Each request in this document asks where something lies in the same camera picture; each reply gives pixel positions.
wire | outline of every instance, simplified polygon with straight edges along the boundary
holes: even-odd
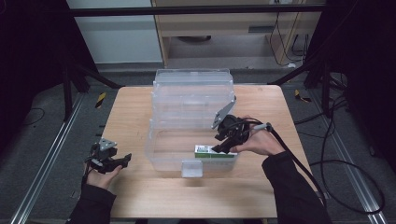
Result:
[[[382,211],[382,210],[384,209],[384,207],[385,207],[385,195],[384,195],[384,192],[383,192],[383,191],[381,190],[381,188],[378,186],[378,184],[376,183],[376,181],[375,181],[366,171],[364,171],[362,168],[360,168],[359,166],[357,166],[357,165],[355,165],[355,164],[353,164],[353,163],[351,163],[351,162],[348,162],[348,161],[340,161],[340,160],[316,161],[316,162],[310,163],[309,165],[310,165],[310,166],[315,166],[315,165],[318,165],[318,164],[321,164],[321,163],[342,163],[342,164],[346,164],[346,165],[352,166],[352,167],[354,167],[355,169],[358,169],[362,174],[364,174],[364,175],[374,184],[375,188],[376,188],[377,191],[378,191],[379,196],[381,197],[381,202],[382,202],[381,205],[379,206],[379,208],[378,208],[377,210],[375,210],[375,211],[372,211],[372,212],[361,211],[361,210],[359,210],[359,209],[356,209],[356,208],[353,208],[353,207],[347,205],[346,203],[343,203],[343,202],[340,201],[337,197],[334,197],[334,195],[327,189],[329,195],[330,195],[333,199],[335,199],[338,203],[340,203],[341,205],[343,205],[344,207],[347,207],[348,209],[350,209],[350,210],[352,210],[352,211],[355,211],[355,212],[357,212],[357,213],[361,213],[361,214],[363,214],[363,215],[373,215],[373,214],[376,214],[376,213],[378,213],[378,212],[380,212],[380,211]]]
[[[344,80],[342,77],[342,74],[340,73],[340,80],[338,80],[337,78],[333,77],[332,75],[330,75],[332,84],[335,85],[338,89],[344,91],[347,88],[347,85],[344,84]]]
[[[346,101],[347,101],[347,100],[343,100],[343,101],[341,101],[340,103],[335,104],[334,107],[330,108],[330,110],[336,110],[336,109],[338,109],[338,108],[341,108],[342,106],[346,105],[346,104],[341,105],[341,103],[346,102]],[[317,119],[318,117],[320,117],[320,116],[322,116],[322,115],[325,115],[325,113],[324,113],[324,112],[321,112],[321,113],[318,113],[318,114],[313,115],[313,116],[311,116],[311,117],[308,117],[308,118],[305,118],[305,119],[300,119],[300,120],[294,121],[294,125],[299,125],[299,124],[302,124],[302,123],[306,123],[306,122],[308,122],[308,121],[310,121],[310,120]]]
[[[325,150],[325,147],[326,147],[326,142],[327,142],[327,138],[328,138],[328,136],[329,136],[330,129],[331,129],[331,127],[332,127],[332,124],[334,123],[334,117],[333,117],[333,116],[334,116],[335,102],[336,102],[339,98],[341,98],[341,97],[343,97],[343,95],[341,95],[340,97],[338,97],[337,99],[335,99],[334,102],[333,102],[333,107],[332,107],[331,115],[330,115],[330,124],[329,124],[329,128],[327,129],[327,132],[326,132],[326,134],[325,134],[325,136],[324,136],[324,139],[323,139],[323,142],[322,142],[322,146],[321,146],[320,161],[319,161],[319,162],[314,162],[314,164],[319,164],[319,165],[320,165],[320,177],[321,177],[323,186],[324,186],[324,188],[327,190],[327,192],[329,193],[329,195],[332,196],[332,198],[333,198],[335,201],[337,201],[338,203],[340,203],[341,205],[343,205],[345,208],[347,208],[347,209],[349,209],[349,210],[351,210],[351,211],[360,213],[360,214],[364,214],[364,215],[376,214],[376,213],[382,211],[382,209],[384,208],[384,206],[385,206],[385,197],[384,197],[384,195],[383,195],[382,190],[378,187],[378,185],[375,183],[375,181],[374,181],[366,172],[363,171],[364,174],[365,174],[366,176],[369,176],[370,180],[375,184],[375,187],[378,189],[378,192],[379,192],[379,194],[380,194],[380,196],[381,196],[381,201],[382,201],[382,204],[381,204],[381,206],[379,207],[379,209],[377,209],[377,210],[375,210],[375,211],[372,211],[372,212],[362,211],[362,210],[360,210],[360,209],[354,208],[354,207],[349,206],[349,205],[347,205],[346,203],[342,202],[340,199],[338,199],[338,198],[330,191],[330,188],[329,188],[329,186],[327,185],[327,182],[326,182],[326,179],[325,179],[323,164],[324,164],[326,161],[324,160],[324,150]],[[345,164],[348,164],[348,165],[353,165],[355,168],[358,168],[358,166],[356,166],[356,165],[354,165],[354,164],[352,164],[352,163],[350,163],[350,162],[346,162],[346,161],[338,161],[338,162],[342,162],[342,163],[345,163]]]
[[[233,124],[231,124],[231,125],[229,125],[227,127],[224,127],[224,130],[229,130],[229,129],[231,129],[234,126],[238,126],[239,124],[249,124],[249,125],[250,124],[262,124],[261,121],[259,121],[257,119],[253,119],[253,118],[245,118],[245,119],[242,119],[242,120],[243,121],[238,121],[238,122],[235,122],[235,123],[233,123]]]
[[[82,187],[87,183],[88,175],[93,170],[92,168],[91,168],[91,170],[89,170],[89,169],[90,169],[91,163],[92,163],[93,152],[95,151],[96,148],[97,148],[97,145],[93,145],[90,149],[90,153],[88,154],[88,157],[84,160],[85,171],[84,171],[84,174],[82,175],[82,179],[81,179],[81,190],[82,190]]]
[[[41,110],[41,112],[42,112],[41,117],[38,118],[38,119],[35,120],[35,121],[29,122],[29,123],[23,123],[22,125],[24,125],[24,126],[28,126],[28,125],[35,124],[35,123],[39,122],[40,120],[42,120],[42,119],[44,118],[44,116],[46,115],[46,111],[45,111],[44,109],[42,109],[42,108],[31,108],[30,110],[31,110],[31,111],[32,111],[32,110]]]
[[[270,47],[271,47],[271,51],[272,51],[273,54],[274,54],[276,63],[277,63],[278,65],[280,65],[280,66],[285,66],[285,65],[287,65],[287,64],[282,64],[282,63],[280,63],[280,62],[277,61],[276,54],[275,54],[275,51],[274,51],[274,48],[273,48],[273,45],[272,45],[272,38],[273,38],[273,34],[274,34],[275,29],[277,29],[277,32],[278,32],[278,35],[279,35],[279,39],[280,39],[280,43],[282,44],[283,53],[285,54],[285,56],[291,61],[291,63],[300,62],[301,60],[291,59],[291,58],[288,56],[288,53],[286,52],[285,44],[284,44],[283,39],[282,39],[282,35],[281,35],[281,33],[280,33],[280,30],[279,30],[279,23],[278,23],[278,21],[279,21],[279,12],[276,13],[276,21],[275,21],[275,24],[274,24],[273,31],[272,31],[272,33],[271,33],[271,35],[270,35]]]
[[[308,135],[308,136],[311,136],[311,137],[316,137],[316,138],[324,138],[324,136],[318,136],[318,135],[314,135],[314,134],[311,134],[311,133],[303,133],[303,132],[297,132],[297,133]]]
[[[308,40],[309,40],[309,35],[305,35],[305,42],[304,42],[304,47],[303,47],[303,49],[298,49],[298,50],[296,50],[296,49],[294,49],[294,46],[295,46],[295,43],[296,43],[298,37],[299,37],[299,35],[296,35],[296,36],[294,37],[293,44],[291,45],[291,52],[293,53],[294,56],[303,57],[303,62],[304,62],[306,53],[308,52]]]
[[[314,178],[314,176],[309,172],[303,164],[297,159],[297,157],[291,152],[291,150],[286,146],[285,142],[282,140],[282,138],[279,136],[279,134],[273,129],[271,131],[271,134],[276,138],[276,140],[279,142],[279,144],[287,150],[295,163],[303,170],[303,172],[309,177],[309,179],[312,181],[312,183],[315,185],[315,188],[317,188],[320,198],[322,200],[323,206],[327,208],[327,202],[326,202],[326,197],[324,196],[323,190],[321,189],[320,185],[318,184],[318,181]]]

black pole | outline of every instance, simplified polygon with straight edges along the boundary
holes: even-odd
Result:
[[[119,8],[79,8],[60,11],[44,11],[54,16],[104,17],[179,14],[220,14],[220,13],[264,13],[264,12],[314,12],[340,10],[343,6],[328,4],[299,5],[235,5],[196,7],[119,7]]]

floor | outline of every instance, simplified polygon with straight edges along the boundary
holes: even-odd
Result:
[[[304,43],[297,42],[295,51],[290,51],[290,57],[301,59],[296,52]],[[253,36],[212,36],[209,41],[196,39],[174,38],[169,52],[170,59],[167,68],[230,68],[234,83],[265,84],[283,77],[292,71],[294,65],[278,65],[272,56],[272,51],[263,35]],[[107,78],[124,85],[151,85],[155,72],[105,73]],[[290,113],[295,121],[308,118],[319,113],[319,88],[306,90],[303,86],[305,74],[294,78],[282,86]],[[0,223],[9,223],[22,200],[30,192],[35,183],[35,175],[45,164],[49,167],[48,175],[41,186],[37,186],[37,195],[32,200],[33,206],[27,210],[28,222],[60,223],[70,214],[77,199],[81,175],[81,161],[86,157],[91,144],[100,137],[117,90],[111,90],[103,84],[90,79],[92,87],[88,94],[78,94],[74,91],[73,99],[81,99],[81,105],[74,123],[67,130],[67,137],[59,142],[59,151],[51,154],[54,161],[46,162],[49,151],[58,132],[62,129],[64,106],[62,103],[62,86],[56,86],[38,94],[33,103],[33,109],[21,127],[18,136],[9,145],[10,153],[0,163]],[[310,98],[311,103],[296,99],[295,90],[299,90],[303,98]],[[95,108],[99,94],[106,92],[106,99],[101,108]],[[332,91],[335,99],[340,91]],[[318,161],[323,136],[327,131],[328,119],[318,117],[309,122],[296,125],[304,151],[309,162]],[[396,175],[389,169],[387,163],[380,157],[372,157],[369,144],[361,133],[359,124],[353,119],[347,106],[334,113],[335,131],[325,146],[326,159],[343,158],[343,150],[353,162],[373,176],[377,185],[384,192],[387,205],[381,216],[361,215],[345,209],[333,197],[328,200],[328,211],[334,223],[396,223]],[[311,167],[314,176],[320,179],[317,166]],[[370,180],[364,178],[367,189],[353,185],[354,171],[348,171],[343,165],[326,165],[325,176],[331,192],[347,204],[362,209],[359,197],[360,191],[369,191],[380,202],[376,187]],[[115,222],[131,220],[114,220]]]

person's arm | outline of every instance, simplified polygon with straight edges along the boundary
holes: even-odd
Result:
[[[332,223],[308,182],[298,173],[288,151],[269,156],[263,163],[274,188],[278,223]]]
[[[92,170],[87,184],[82,187],[81,196],[66,224],[108,224],[116,195],[108,191],[111,180],[120,172],[121,166],[113,172],[102,175]]]
[[[246,143],[232,147],[230,151],[252,151],[268,156],[262,169],[274,188],[279,224],[332,223],[316,193],[298,173],[290,153],[270,133],[250,131]]]

stacked plastic container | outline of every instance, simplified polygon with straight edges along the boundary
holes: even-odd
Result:
[[[233,169],[234,158],[195,158],[196,145],[215,146],[215,115],[234,99],[228,69],[161,69],[153,82],[145,152],[154,169],[200,176]]]

